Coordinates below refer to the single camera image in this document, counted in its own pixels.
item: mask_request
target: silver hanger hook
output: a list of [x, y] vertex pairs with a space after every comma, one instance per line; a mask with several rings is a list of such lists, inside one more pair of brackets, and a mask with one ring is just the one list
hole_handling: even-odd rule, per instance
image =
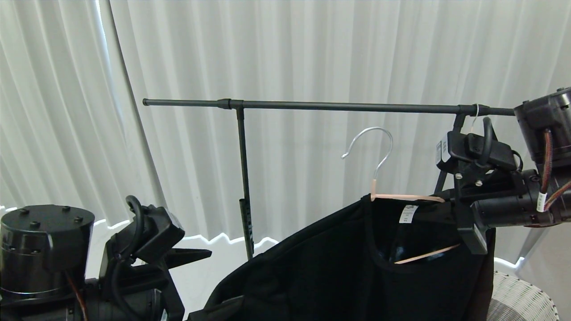
[[347, 149], [347, 152], [345, 152], [345, 154], [343, 154], [341, 156], [341, 159], [344, 159], [345, 157], [347, 157], [349, 155], [349, 153], [351, 152], [351, 149], [353, 148], [353, 144], [355, 144], [355, 142], [357, 141], [357, 139], [359, 137], [361, 137], [361, 135], [365, 134], [367, 131], [369, 130], [381, 130], [383, 132], [385, 132], [385, 134], [387, 134], [389, 136], [389, 139], [391, 140], [391, 146], [389, 148], [388, 153], [385, 155], [385, 157], [383, 157], [383, 159], [381, 160], [381, 162], [377, 165], [377, 168], [375, 169], [375, 176], [373, 177], [375, 180], [377, 179], [377, 175], [379, 174], [379, 168], [381, 168], [381, 165], [383, 165], [383, 163], [385, 162], [385, 160], [387, 160], [387, 158], [389, 158], [389, 156], [391, 155], [391, 151], [392, 151], [392, 146], [393, 146], [393, 138], [391, 135], [391, 132], [382, 128], [382, 127], [369, 127], [366, 128], [364, 130], [362, 130], [360, 133], [357, 134], [357, 136], [355, 136], [355, 138], [353, 138], [353, 141], [351, 142], [351, 144], [349, 145], [349, 148]]

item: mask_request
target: hanger bar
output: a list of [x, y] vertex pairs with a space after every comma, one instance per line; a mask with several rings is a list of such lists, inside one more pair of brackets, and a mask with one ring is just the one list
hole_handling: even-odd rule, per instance
[[485, 105], [400, 105], [377, 103], [273, 102], [219, 99], [217, 101], [185, 101], [143, 98], [145, 106], [202, 106], [222, 109], [289, 109], [333, 111], [379, 111], [385, 113], [465, 114], [468, 116], [514, 116], [513, 109]]

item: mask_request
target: black garment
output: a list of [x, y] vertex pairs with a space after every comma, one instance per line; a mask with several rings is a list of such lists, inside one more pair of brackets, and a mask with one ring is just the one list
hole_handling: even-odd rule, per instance
[[405, 202], [366, 195], [254, 257], [222, 280], [205, 310], [240, 298], [227, 320], [485, 320], [493, 288], [488, 255], [462, 243], [439, 257], [395, 260], [461, 243], [455, 226], [399, 224]]

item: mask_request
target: clothing rack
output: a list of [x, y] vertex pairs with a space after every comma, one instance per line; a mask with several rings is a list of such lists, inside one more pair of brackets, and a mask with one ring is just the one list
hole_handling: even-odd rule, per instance
[[[324, 102], [274, 102], [243, 101], [238, 99], [219, 99], [217, 101], [188, 101], [143, 98], [145, 106], [187, 106], [218, 107], [236, 110], [238, 119], [238, 140], [240, 143], [240, 161], [242, 163], [242, 184], [244, 198], [239, 200], [242, 215], [242, 229], [246, 243], [248, 260], [254, 255], [254, 235], [250, 210], [250, 185], [248, 182], [248, 160], [246, 156], [246, 131], [244, 129], [244, 109], [288, 109], [288, 110], [329, 110], [329, 111], [377, 111], [381, 113], [421, 113], [455, 114], [453, 131], [460, 131], [466, 116], [503, 115], [514, 116], [513, 109], [492, 108], [485, 105], [398, 105], [373, 103], [324, 103]], [[440, 171], [435, 192], [442, 191], [447, 173]]]

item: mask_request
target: curtain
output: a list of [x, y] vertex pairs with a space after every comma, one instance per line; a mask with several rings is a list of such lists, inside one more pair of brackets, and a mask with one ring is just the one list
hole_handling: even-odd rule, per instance
[[1, 1], [0, 48], [4, 207], [66, 204], [112, 225], [130, 216], [126, 195], [160, 199], [96, 2]]
[[[189, 234], [241, 236], [233, 111], [142, 98], [473, 104], [512, 108], [570, 83], [570, 2], [111, 1], [128, 78], [168, 207]], [[377, 190], [430, 194], [452, 115], [246, 110], [254, 237], [283, 239]], [[492, 117], [526, 154], [514, 117]], [[466, 121], [464, 132], [471, 129]], [[473, 131], [482, 133], [481, 120]], [[526, 228], [500, 229], [517, 261]]]

